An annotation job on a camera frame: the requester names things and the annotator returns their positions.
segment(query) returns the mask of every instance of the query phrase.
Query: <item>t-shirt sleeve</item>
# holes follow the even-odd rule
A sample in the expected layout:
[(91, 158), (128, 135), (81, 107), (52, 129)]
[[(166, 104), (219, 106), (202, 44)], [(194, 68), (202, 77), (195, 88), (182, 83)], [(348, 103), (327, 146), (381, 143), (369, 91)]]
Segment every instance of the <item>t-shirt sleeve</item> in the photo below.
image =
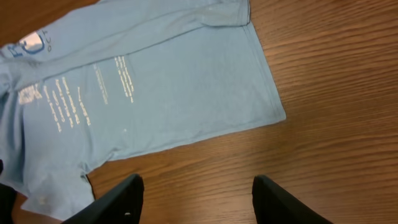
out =
[(80, 170), (49, 172), (34, 189), (22, 209), (61, 221), (74, 216), (94, 201), (91, 185)]

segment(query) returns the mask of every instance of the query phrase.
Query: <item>t-shirt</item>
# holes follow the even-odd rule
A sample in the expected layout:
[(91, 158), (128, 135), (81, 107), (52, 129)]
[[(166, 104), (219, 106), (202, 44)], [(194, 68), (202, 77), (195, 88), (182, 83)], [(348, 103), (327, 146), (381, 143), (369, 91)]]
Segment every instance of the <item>t-shirt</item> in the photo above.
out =
[(1, 49), (0, 97), (0, 182), (59, 220), (106, 161), (285, 119), (248, 0), (74, 10)]

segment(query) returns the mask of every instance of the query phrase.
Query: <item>wooden surface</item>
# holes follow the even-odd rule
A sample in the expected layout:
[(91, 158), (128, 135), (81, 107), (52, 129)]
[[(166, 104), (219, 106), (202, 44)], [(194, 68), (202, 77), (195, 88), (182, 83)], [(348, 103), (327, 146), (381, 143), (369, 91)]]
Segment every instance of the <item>wooden surface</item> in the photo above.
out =
[[(95, 0), (2, 0), (0, 44)], [(267, 174), (335, 223), (398, 223), (398, 2), (252, 0), (287, 120), (90, 174), (97, 197), (138, 173), (141, 223), (255, 223)]]

